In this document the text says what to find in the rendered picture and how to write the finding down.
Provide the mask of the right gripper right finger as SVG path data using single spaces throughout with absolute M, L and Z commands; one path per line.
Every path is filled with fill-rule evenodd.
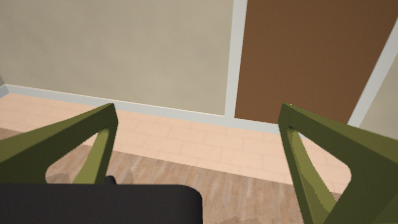
M 398 224 L 398 140 L 289 103 L 278 126 L 304 224 Z M 351 180 L 337 202 L 297 131 L 348 166 Z

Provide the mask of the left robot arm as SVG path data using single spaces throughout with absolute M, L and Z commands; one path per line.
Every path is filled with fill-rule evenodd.
M 114 176 L 108 175 L 105 178 L 104 184 L 117 184 L 117 183 Z

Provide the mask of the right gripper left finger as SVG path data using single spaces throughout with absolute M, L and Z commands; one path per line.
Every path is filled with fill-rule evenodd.
M 97 134 L 72 184 L 104 184 L 118 128 L 114 103 L 0 140 L 0 183 L 47 183 L 47 169 Z

